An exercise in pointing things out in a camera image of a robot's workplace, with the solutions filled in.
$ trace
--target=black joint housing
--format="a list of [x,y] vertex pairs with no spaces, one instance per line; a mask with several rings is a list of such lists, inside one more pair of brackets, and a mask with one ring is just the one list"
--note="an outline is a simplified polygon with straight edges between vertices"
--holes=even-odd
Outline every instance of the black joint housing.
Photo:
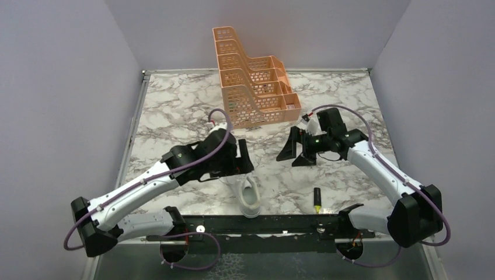
[[[420,191],[442,211],[442,195],[436,186],[429,185]],[[415,192],[397,201],[388,218],[387,228],[398,245],[408,248],[442,230],[443,221],[430,204]]]
[[[72,216],[74,222],[80,220],[88,213],[88,200],[82,197],[71,202]],[[77,227],[82,245],[86,250],[86,255],[90,258],[108,252],[117,245],[117,238],[122,234],[122,230],[115,226],[109,232],[104,232],[97,228],[97,222],[88,217]]]

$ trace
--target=marble surface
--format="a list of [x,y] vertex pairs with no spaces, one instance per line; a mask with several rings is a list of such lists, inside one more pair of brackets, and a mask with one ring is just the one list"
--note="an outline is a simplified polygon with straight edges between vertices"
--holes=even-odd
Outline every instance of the marble surface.
[[[361,73],[289,73],[293,91],[299,94],[302,111],[321,104],[342,104],[358,111],[371,124],[375,145],[395,163],[369,75]],[[134,139],[126,182],[146,171],[175,145],[201,141],[207,136],[207,114],[223,108],[217,71],[153,74]],[[341,111],[348,129],[365,131],[351,113]],[[222,121],[222,115],[214,118]],[[391,208],[380,189],[348,162],[318,159],[313,167],[291,167],[291,160],[276,162],[295,122],[264,125],[233,131],[246,139],[253,177],[261,195],[261,214],[312,214],[313,188],[322,190],[323,212],[337,212],[355,203]],[[336,154],[326,153],[336,159]],[[135,213],[176,206],[182,214],[240,214],[233,192],[221,180],[188,184],[160,195]]]

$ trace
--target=metal frame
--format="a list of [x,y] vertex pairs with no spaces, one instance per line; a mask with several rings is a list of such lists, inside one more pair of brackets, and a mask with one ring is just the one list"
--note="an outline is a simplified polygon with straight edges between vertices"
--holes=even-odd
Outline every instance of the metal frame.
[[[125,176],[127,174],[127,169],[128,169],[128,164],[130,160],[130,155],[133,149],[133,143],[134,143],[134,138],[136,135],[136,131],[139,125],[139,120],[141,117],[141,112],[142,112],[142,107],[144,105],[144,99],[146,96],[146,92],[148,90],[148,85],[149,85],[149,79],[150,76],[153,74],[169,74],[169,73],[176,73],[176,74],[193,74],[193,73],[207,73],[207,72],[216,72],[218,71],[216,68],[211,68],[211,69],[175,69],[175,70],[151,70],[151,71],[143,71],[143,80],[141,84],[141,90],[139,92],[138,96],[138,104],[136,106],[135,112],[134,112],[134,117],[131,121],[130,125],[130,130],[129,130],[129,135],[127,138],[128,145],[126,145],[125,150],[124,150],[124,155],[122,158],[122,162],[120,165],[120,168],[118,170],[118,177],[116,180],[116,185],[115,188],[118,188],[121,186],[123,180],[125,179]],[[288,68],[287,72],[342,72],[342,73],[350,73],[350,72],[355,72],[355,73],[362,73],[365,72],[369,74],[370,69],[368,68],[360,68],[360,69],[305,69],[305,68]],[[336,242],[343,241],[347,239],[336,239]],[[392,240],[391,237],[389,236],[380,236],[377,235],[376,238],[373,239],[372,242],[377,242],[377,241],[390,241]],[[145,238],[140,238],[140,239],[130,239],[121,242],[120,244],[154,244],[156,245],[156,242],[150,242],[146,241]],[[438,249],[436,247],[431,247],[431,246],[425,246],[423,245],[423,251],[426,257],[426,260],[428,262],[428,266],[430,268],[431,275],[434,280],[448,280],[447,274],[445,272],[444,266],[442,264],[442,261],[440,259],[440,256],[438,254]],[[81,276],[81,280],[93,280],[96,274],[97,266],[99,263],[99,256],[95,258],[88,258],[86,262],[85,269],[83,271],[83,274]]]
[[[286,68],[285,71],[288,73],[315,73],[315,72],[334,72],[334,73],[367,73],[369,74],[370,68],[356,68],[356,69],[340,69],[340,68]],[[171,70],[146,70],[143,71],[145,75],[153,75],[153,74],[193,74],[193,73],[205,73],[205,72],[213,72],[217,73],[218,68],[193,68],[193,69],[171,69]]]

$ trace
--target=gray wall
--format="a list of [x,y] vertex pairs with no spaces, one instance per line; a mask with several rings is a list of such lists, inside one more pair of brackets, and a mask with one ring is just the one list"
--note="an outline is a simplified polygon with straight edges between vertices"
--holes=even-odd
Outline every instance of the gray wall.
[[451,279],[493,279],[495,2],[412,0],[372,72],[400,166],[439,186]]
[[2,1],[0,26],[0,279],[80,279],[70,202],[114,186],[140,68],[103,0]]
[[106,0],[144,69],[216,68],[211,29],[290,68],[370,68],[410,0]]

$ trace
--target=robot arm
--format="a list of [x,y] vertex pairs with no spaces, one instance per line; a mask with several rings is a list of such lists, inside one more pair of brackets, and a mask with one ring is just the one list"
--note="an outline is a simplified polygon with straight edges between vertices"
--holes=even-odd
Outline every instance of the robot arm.
[[365,134],[357,129],[348,131],[337,108],[320,111],[317,116],[323,134],[314,135],[315,124],[305,116],[308,122],[306,129],[291,128],[289,139],[277,161],[296,158],[296,144],[300,143],[302,153],[292,166],[314,166],[317,153],[332,151],[362,170],[385,193],[394,208],[384,210],[361,204],[347,208],[346,214],[356,229],[391,235],[397,244],[405,248],[442,229],[441,218],[413,189],[421,191],[441,211],[441,193],[437,187],[425,187],[409,178],[382,156],[375,146],[370,145]]
[[[157,213],[130,214],[158,195],[189,181],[203,182],[253,171],[246,141],[239,140],[240,157],[237,157],[236,139],[229,134],[223,147],[207,160],[170,174],[171,170],[210,155],[226,133],[226,123],[222,123],[214,127],[204,141],[174,146],[150,169],[122,187],[92,200],[79,197],[72,201],[75,222],[88,217],[77,225],[87,256],[103,254],[126,239],[169,233],[180,218],[175,207]],[[209,174],[209,178],[203,178],[205,174]]]

